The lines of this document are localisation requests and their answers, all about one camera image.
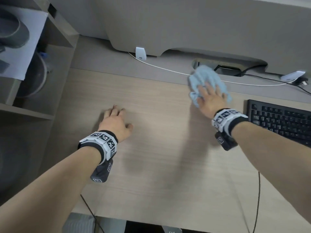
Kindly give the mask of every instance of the light wood tabletop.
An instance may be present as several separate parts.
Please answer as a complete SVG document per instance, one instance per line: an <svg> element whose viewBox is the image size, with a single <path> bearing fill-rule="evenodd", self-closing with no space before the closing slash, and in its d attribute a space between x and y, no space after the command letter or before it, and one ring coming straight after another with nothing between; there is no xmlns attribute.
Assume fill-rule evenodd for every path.
<svg viewBox="0 0 311 233"><path fill-rule="evenodd" d="M76 150L97 129L101 113L117 104L134 124L118 145L107 182L91 180L83 196L97 216L206 232L252 232L258 172L239 147L224 151L210 120L186 85L71 69L41 171ZM300 102L232 93L230 107L247 99L311 111ZM89 214L82 201L74 212ZM310 232L311 226L261 176L256 233Z"/></svg>

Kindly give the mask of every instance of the forearm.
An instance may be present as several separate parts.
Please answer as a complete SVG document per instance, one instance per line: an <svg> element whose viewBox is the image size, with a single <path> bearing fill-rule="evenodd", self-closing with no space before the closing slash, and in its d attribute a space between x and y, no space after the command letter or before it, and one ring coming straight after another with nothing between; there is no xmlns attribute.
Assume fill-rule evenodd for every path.
<svg viewBox="0 0 311 233"><path fill-rule="evenodd" d="M311 149L249 122L232 130L249 161L311 223Z"/></svg>
<svg viewBox="0 0 311 233"><path fill-rule="evenodd" d="M0 208L0 232L59 231L100 160L83 147L53 166Z"/></svg>

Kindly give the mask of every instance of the microfiber cloth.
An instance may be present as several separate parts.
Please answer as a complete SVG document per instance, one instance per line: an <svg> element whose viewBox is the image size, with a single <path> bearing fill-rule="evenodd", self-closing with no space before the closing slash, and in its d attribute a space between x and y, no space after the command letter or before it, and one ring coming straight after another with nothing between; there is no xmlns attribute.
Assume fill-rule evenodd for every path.
<svg viewBox="0 0 311 233"><path fill-rule="evenodd" d="M193 92L190 92L189 96L196 107L199 107L196 99L198 97L202 97L202 95L199 93L197 86L201 85L205 88L205 82L208 82L214 89L216 88L216 85L218 85L221 93L225 93L228 95L227 102L230 103L232 101L232 97L227 91L226 84L224 84L220 80L218 74L210 67L206 65L200 65L199 67L197 67L194 74L189 76L189 83L193 90Z"/></svg>

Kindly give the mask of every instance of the keyboard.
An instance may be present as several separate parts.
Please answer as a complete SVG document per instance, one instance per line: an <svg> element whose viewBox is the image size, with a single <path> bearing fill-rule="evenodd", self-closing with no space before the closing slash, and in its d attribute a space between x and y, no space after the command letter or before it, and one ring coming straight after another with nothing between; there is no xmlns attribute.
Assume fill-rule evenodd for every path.
<svg viewBox="0 0 311 233"><path fill-rule="evenodd" d="M247 101L250 122L311 148L311 112L261 101Z"/></svg>

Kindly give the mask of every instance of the sheet of paper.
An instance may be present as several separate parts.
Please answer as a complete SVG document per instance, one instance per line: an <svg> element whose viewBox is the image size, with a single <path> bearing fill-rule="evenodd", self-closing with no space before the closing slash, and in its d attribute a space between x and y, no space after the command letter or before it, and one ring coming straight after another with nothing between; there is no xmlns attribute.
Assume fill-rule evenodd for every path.
<svg viewBox="0 0 311 233"><path fill-rule="evenodd" d="M0 53L0 61L10 64L3 73L0 73L0 76L24 80L48 13L4 5L0 5L0 8L19 18L27 26L30 33L29 40L24 46L16 49L5 46L5 51Z"/></svg>

